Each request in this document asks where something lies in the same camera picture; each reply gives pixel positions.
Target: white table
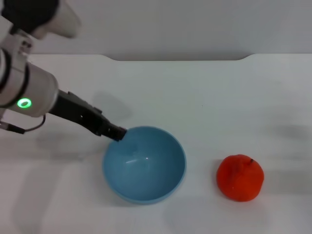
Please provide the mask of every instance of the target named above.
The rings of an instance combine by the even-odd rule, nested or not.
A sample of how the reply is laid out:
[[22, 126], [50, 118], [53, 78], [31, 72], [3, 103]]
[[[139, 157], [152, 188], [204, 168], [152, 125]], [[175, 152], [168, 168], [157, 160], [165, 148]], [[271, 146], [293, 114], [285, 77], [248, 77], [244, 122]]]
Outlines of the white table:
[[[0, 233], [311, 232], [312, 55], [183, 62], [36, 55], [31, 61], [114, 124], [171, 132], [186, 152], [187, 173], [167, 200], [135, 206], [102, 177], [108, 139], [54, 116], [24, 136], [0, 131]], [[41, 121], [5, 118], [22, 127]], [[254, 201], [229, 201], [215, 187], [220, 160], [234, 154], [253, 157], [265, 171]]]

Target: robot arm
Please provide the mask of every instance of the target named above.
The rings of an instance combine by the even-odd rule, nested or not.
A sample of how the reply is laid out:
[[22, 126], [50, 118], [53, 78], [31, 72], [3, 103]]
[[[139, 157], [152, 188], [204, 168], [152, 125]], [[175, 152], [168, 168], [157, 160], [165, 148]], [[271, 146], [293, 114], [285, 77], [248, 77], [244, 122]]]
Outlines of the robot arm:
[[[31, 117], [44, 116], [43, 120], [50, 113], [80, 124], [97, 136], [123, 139], [127, 130], [110, 123], [99, 109], [76, 95], [59, 90], [52, 74], [27, 62], [33, 47], [29, 35], [41, 39], [48, 32], [65, 37], [77, 34], [80, 22], [69, 6], [62, 0], [5, 0], [2, 15], [13, 26], [0, 44], [0, 120], [6, 109]], [[0, 128], [25, 132], [1, 121]]]

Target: red fruit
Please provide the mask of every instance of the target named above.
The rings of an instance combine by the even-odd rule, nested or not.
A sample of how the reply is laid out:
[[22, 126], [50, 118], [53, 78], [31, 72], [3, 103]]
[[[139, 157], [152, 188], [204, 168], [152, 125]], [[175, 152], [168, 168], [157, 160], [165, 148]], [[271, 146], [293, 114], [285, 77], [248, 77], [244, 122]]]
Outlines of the red fruit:
[[246, 155], [226, 157], [216, 173], [221, 192], [235, 201], [250, 201], [258, 196], [264, 180], [261, 166]]

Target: black cable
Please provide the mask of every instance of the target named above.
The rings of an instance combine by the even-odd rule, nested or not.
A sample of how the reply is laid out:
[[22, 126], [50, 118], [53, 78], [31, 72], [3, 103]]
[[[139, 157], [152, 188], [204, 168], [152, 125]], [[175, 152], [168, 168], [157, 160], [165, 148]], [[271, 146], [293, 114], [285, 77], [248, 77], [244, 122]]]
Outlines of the black cable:
[[30, 131], [33, 131], [33, 130], [40, 128], [44, 124], [44, 122], [45, 122], [45, 115], [43, 115], [41, 124], [39, 124], [38, 126], [33, 127], [33, 128], [25, 129], [25, 132], [30, 132]]

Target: blue bowl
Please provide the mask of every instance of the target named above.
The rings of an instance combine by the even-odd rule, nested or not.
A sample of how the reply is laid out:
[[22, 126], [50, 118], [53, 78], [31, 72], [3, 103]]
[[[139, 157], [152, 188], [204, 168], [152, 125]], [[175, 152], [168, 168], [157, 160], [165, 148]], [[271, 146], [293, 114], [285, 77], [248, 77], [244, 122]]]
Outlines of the blue bowl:
[[151, 204], [170, 196], [183, 180], [186, 158], [170, 133], [155, 127], [129, 129], [112, 142], [103, 160], [111, 189], [132, 203]]

